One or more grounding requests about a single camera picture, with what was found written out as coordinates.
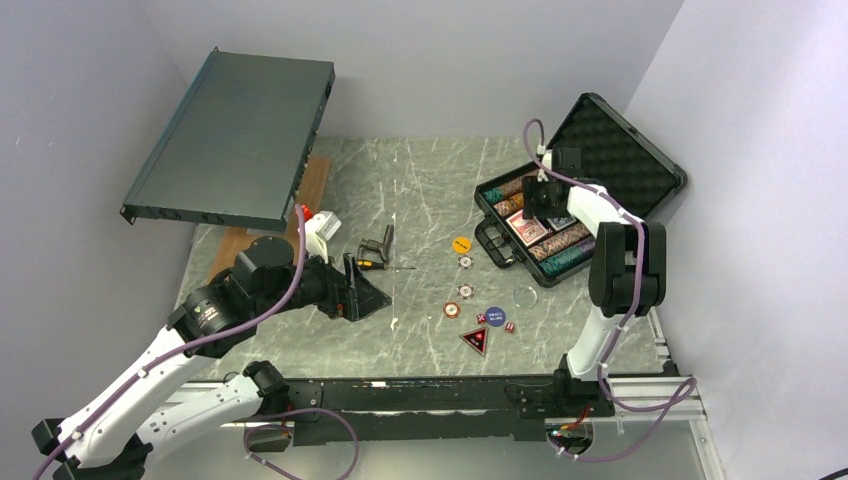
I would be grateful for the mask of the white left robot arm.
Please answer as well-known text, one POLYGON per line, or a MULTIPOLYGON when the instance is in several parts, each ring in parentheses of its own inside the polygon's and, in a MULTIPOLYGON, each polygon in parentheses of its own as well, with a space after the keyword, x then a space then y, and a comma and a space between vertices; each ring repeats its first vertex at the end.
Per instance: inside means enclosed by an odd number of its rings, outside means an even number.
POLYGON ((37 424, 32 437, 56 479, 138 479, 154 461, 218 426, 290 410, 289 384, 255 361, 221 387, 173 408, 165 402, 196 374, 253 337, 271 316, 315 307, 331 319, 362 320, 388 307, 355 259, 342 269, 277 237, 263 237, 193 291, 145 352, 77 413, 37 424))

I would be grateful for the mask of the red black triangular button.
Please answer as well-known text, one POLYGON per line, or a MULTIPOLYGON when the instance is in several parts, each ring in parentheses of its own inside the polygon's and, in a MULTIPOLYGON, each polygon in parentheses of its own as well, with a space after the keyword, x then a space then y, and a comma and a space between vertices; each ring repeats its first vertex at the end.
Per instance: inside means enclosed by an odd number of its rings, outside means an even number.
POLYGON ((487 327, 481 327, 463 333, 460 335, 460 339, 481 357, 486 356, 489 339, 489 329, 487 327))

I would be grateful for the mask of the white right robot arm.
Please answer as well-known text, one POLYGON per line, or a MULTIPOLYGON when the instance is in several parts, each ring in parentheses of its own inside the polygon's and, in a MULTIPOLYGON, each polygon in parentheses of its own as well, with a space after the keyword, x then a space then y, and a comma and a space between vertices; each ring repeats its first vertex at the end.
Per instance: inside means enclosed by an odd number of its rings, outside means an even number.
POLYGON ((593 307, 577 343, 565 354, 569 377, 551 388, 557 411, 574 415, 590 391, 583 381, 607 389, 608 359, 631 318, 644 316, 665 296, 665 227, 630 213, 607 189, 568 177, 554 168, 561 155, 543 145, 529 149, 539 168, 524 181, 524 216, 571 217, 595 240, 589 272, 593 307))

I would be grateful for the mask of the red playing card deck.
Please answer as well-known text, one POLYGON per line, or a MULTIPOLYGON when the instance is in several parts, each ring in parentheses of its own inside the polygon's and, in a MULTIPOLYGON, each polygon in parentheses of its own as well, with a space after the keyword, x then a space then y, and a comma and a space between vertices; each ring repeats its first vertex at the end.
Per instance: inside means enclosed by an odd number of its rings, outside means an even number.
POLYGON ((518 210, 506 218, 506 224, 525 247, 542 241, 550 234, 550 229, 535 217, 525 219, 523 211, 518 210))

